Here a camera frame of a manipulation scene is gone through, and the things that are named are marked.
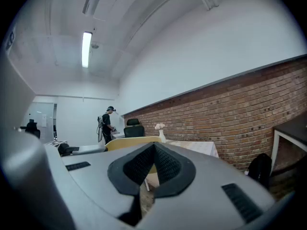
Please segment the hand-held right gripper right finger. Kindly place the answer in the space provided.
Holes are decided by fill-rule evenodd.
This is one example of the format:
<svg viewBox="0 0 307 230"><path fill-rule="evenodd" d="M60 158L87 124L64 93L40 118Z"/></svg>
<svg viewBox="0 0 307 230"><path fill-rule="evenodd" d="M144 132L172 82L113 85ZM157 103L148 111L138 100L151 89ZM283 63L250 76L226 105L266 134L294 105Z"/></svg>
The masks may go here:
<svg viewBox="0 0 307 230"><path fill-rule="evenodd" d="M227 162L171 144L166 147L189 158L196 175L189 187L178 196L158 198L138 223L139 230L233 230L245 224L222 189L236 184L262 212L275 200L259 183Z"/></svg>

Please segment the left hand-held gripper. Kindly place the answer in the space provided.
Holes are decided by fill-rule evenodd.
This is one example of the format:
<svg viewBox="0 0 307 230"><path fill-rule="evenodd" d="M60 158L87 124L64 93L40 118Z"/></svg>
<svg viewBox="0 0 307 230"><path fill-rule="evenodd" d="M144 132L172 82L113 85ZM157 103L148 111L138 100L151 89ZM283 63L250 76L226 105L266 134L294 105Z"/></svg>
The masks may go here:
<svg viewBox="0 0 307 230"><path fill-rule="evenodd" d="M104 145L86 145L80 147L70 146L67 141L52 141L46 143L46 145L51 145L55 147L60 156L70 156L70 155L84 155L84 154L93 154L106 152L107 148Z"/></svg>

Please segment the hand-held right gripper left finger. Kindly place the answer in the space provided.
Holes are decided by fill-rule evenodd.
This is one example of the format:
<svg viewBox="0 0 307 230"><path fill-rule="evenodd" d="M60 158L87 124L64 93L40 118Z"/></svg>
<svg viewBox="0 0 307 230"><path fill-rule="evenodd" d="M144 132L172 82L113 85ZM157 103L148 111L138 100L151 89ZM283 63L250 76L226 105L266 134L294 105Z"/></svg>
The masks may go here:
<svg viewBox="0 0 307 230"><path fill-rule="evenodd" d="M128 224L138 197L120 194L107 175L112 161L140 147L61 158L45 145L45 204L52 223L59 230L153 230L151 212Z"/></svg>

